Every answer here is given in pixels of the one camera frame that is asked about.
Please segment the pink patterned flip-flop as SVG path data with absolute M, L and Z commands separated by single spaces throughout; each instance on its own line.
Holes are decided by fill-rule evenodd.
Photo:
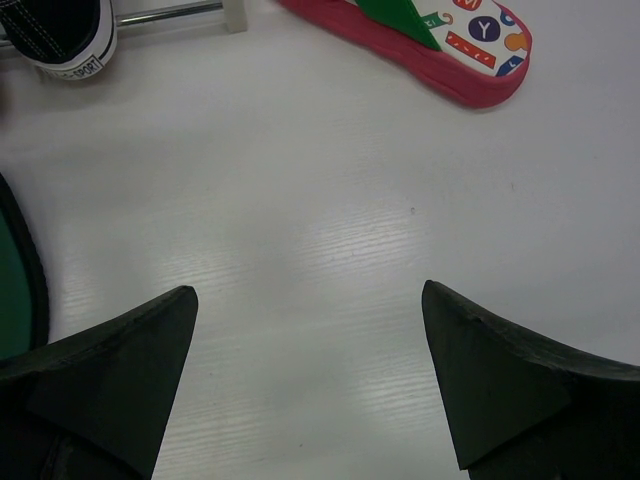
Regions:
M 500 1 L 285 0 L 282 5 L 469 108 L 508 100 L 531 61 L 531 32 Z

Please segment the black canvas sneaker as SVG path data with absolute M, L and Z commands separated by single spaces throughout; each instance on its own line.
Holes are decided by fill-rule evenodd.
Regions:
M 24 58 L 55 79 L 98 74 L 117 46 L 110 0 L 3 1 L 1 26 Z

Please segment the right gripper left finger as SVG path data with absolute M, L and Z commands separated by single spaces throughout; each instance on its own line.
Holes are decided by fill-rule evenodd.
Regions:
M 2 478 L 151 478 L 197 312 L 180 286 L 2 361 Z

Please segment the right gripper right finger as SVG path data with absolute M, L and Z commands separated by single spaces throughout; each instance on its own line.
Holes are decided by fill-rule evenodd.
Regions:
M 506 320 L 432 280 L 425 335 L 472 479 L 636 479 L 639 369 Z

